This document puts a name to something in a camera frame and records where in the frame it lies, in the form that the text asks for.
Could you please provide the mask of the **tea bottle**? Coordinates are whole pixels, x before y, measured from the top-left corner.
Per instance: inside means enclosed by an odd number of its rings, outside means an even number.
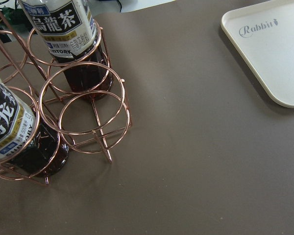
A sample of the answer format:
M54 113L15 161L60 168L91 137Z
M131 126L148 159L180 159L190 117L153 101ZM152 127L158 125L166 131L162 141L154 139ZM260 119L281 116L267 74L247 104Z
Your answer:
M23 0L21 7L57 63L106 64L97 46L98 28L85 0ZM103 98L111 89L111 73L100 66L80 65L64 71L73 92L97 90L84 99Z
M67 162L69 148L58 133L0 82L0 160L15 155L9 162L28 173L57 173Z

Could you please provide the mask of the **cream rabbit tray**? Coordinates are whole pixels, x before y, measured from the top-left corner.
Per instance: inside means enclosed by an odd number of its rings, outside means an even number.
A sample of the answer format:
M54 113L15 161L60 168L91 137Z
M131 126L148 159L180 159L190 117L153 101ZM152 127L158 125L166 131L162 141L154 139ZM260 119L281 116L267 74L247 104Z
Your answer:
M294 108L294 0L228 11L221 28L269 97Z

